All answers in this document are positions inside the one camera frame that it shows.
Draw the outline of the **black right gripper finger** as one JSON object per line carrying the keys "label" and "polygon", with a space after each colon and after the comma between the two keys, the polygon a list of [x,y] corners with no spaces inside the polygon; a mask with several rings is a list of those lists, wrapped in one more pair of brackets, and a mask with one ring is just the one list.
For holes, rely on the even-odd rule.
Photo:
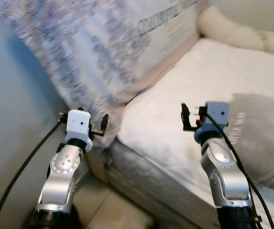
{"label": "black right gripper finger", "polygon": [[193,127],[191,126],[191,122],[189,122],[189,117],[191,113],[189,108],[185,103],[181,104],[181,121],[183,124],[183,131],[193,131]]}

